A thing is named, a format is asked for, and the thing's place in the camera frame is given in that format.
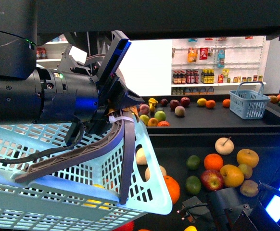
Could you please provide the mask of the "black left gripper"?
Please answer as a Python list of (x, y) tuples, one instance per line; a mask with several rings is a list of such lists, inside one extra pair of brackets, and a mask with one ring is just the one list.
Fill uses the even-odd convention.
[(118, 73), (131, 42), (119, 30), (113, 31), (112, 36), (111, 45), (105, 54), (89, 56), (84, 61), (77, 61), (72, 56), (75, 46), (69, 44), (58, 66), (59, 71), (69, 71), (76, 76), (87, 77), (97, 94), (97, 99), (91, 106), (93, 111), (87, 113), (89, 117), (83, 120), (87, 133), (103, 134), (110, 127), (109, 110), (121, 111), (144, 102), (139, 95), (128, 89)]

